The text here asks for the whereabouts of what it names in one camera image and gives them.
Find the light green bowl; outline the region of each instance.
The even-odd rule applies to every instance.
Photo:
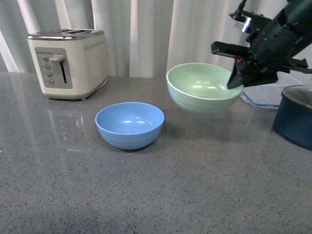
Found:
[[[171,68],[167,84],[173,101],[182,109],[200,115],[228,110],[243,92],[243,85],[227,88],[231,72],[205,63],[185,63]]]

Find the white curtain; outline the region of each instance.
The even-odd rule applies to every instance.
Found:
[[[216,41],[244,44],[228,14],[241,0],[1,0],[0,71],[35,72],[27,34],[60,28],[103,30],[110,75],[164,78],[186,62],[231,70],[233,60],[211,54]],[[273,18],[286,0],[248,0],[245,9]],[[303,56],[311,57],[310,47]]]

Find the bowl rim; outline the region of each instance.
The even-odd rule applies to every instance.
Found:
[[[188,63],[183,63],[183,64],[179,64],[179,65],[177,65],[177,66],[174,66],[174,67],[170,68],[169,71],[166,73],[166,80],[167,80],[167,83],[168,83],[172,88],[174,88],[175,90],[177,90],[179,93],[182,93],[182,94],[187,95],[187,96],[189,96],[189,97],[201,99],[201,100],[218,101],[218,100],[229,100],[229,99],[232,99],[232,98],[236,98],[237,96],[239,96],[239,95],[243,92],[243,90],[244,90],[244,85],[243,85],[243,84],[241,84],[240,86],[235,87],[235,89],[241,88],[241,91],[238,93],[238,95],[235,95],[235,96],[230,97],[230,98],[197,97],[197,96],[194,96],[194,95],[191,95],[191,94],[187,94],[187,93],[185,93],[185,92],[183,92],[183,91],[177,89],[177,88],[176,88],[175,86],[173,86],[172,83],[169,81],[169,78],[168,78],[169,73],[170,73],[173,69],[175,69],[175,68],[177,68],[177,67],[185,66],[185,65],[190,65],[190,64],[208,65],[208,66],[213,66],[213,67],[221,68],[221,69],[223,69],[223,70],[226,70],[226,71],[230,72],[229,70],[227,70],[227,69],[225,69],[225,68],[223,68],[223,67],[220,67],[220,66],[217,66],[217,65],[213,65],[213,64],[209,64],[209,63],[203,63],[203,62],[188,62]]]
[[[160,122],[160,124],[157,125],[156,127],[154,127],[152,130],[149,130],[149,131],[143,131],[143,132],[139,132],[139,133],[129,133],[129,134],[112,132],[112,131],[109,131],[109,130],[106,130],[106,129],[102,128],[102,127],[99,125],[99,123],[98,123],[98,115],[99,115],[102,111],[104,111],[104,110],[106,110],[106,109],[108,109],[108,108],[110,108],[110,107],[112,107],[112,106],[117,106],[117,105],[121,105],[121,104],[131,104],[131,103],[132,103],[132,104],[133,104],[133,103],[136,103],[136,104],[143,104],[143,105],[147,105],[147,106],[152,106],[153,108],[159,110],[160,113],[161,113],[161,122]],[[120,103],[115,103],[115,104],[113,104],[113,105],[109,105],[109,106],[103,108],[102,110],[100,110],[100,111],[97,113],[96,117],[95,117],[95,122],[96,122],[96,125],[97,125],[98,128],[102,129],[103,131],[105,131],[105,132],[107,132],[107,133],[112,133],[112,134],[119,135],[119,136],[134,136],[134,135],[140,135],[140,134],[144,134],[144,133],[151,132],[151,131],[153,131],[153,130],[159,128],[159,127],[164,123],[164,120],[165,120],[165,115],[164,115],[164,113],[163,113],[163,111],[162,111],[161,109],[159,109],[158,107],[156,107],[156,106],[154,106],[154,105],[151,105],[151,104],[148,104],[148,103],[145,103],[145,102],[138,102],[138,101],[126,101],[126,102],[120,102]]]

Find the toaster control panel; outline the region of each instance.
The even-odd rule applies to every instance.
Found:
[[[36,47],[35,52],[45,87],[73,88],[65,49]]]

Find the bowl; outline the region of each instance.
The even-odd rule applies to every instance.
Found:
[[[111,145],[139,149],[152,143],[159,135],[165,116],[150,104],[123,102],[98,112],[95,121],[102,137]]]
[[[244,86],[227,88],[231,72],[205,63],[185,63],[171,68],[167,84],[173,101],[182,109],[200,115],[228,110]]]

